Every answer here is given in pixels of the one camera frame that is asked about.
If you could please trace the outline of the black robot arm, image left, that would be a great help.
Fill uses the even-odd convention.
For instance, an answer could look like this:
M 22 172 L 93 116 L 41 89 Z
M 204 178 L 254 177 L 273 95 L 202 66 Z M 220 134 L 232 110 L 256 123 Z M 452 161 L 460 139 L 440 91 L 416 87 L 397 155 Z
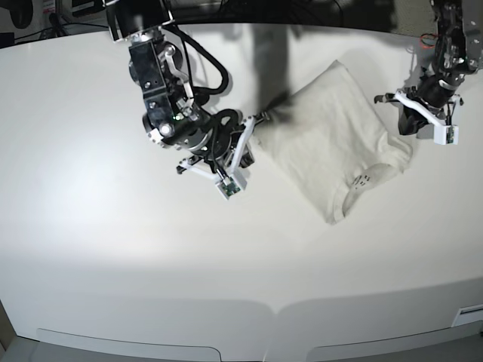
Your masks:
M 129 72 L 140 87 L 148 137 L 163 148 L 191 153 L 186 164 L 203 161 L 212 173 L 225 176 L 228 168 L 254 163 L 247 143 L 251 132 L 234 109 L 216 114 L 203 106 L 229 86 L 226 68 L 175 23 L 167 1 L 105 1 L 106 18 L 114 41 L 128 41 Z M 216 88 L 192 83 L 187 48 L 192 46 L 220 73 Z

